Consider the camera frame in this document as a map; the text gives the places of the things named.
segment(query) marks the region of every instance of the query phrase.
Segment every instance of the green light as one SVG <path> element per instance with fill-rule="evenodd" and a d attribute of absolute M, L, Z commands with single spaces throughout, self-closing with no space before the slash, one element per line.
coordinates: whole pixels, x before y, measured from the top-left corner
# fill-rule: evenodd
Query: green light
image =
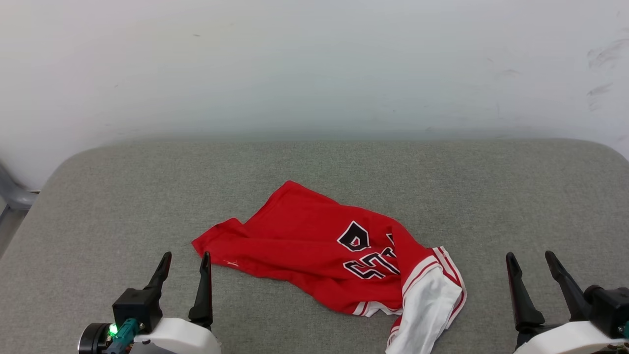
<path fill-rule="evenodd" d="M 118 333 L 118 327 L 116 327 L 115 323 L 110 324 L 109 325 L 109 335 L 113 337 L 113 336 L 116 335 L 116 333 Z"/>

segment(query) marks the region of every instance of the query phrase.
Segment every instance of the white wall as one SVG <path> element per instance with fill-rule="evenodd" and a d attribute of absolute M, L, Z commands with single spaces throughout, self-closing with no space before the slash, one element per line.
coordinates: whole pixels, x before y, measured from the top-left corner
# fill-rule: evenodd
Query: white wall
<path fill-rule="evenodd" d="M 553 136 L 629 156 L 626 0 L 3 0 L 0 162 L 120 140 Z"/>

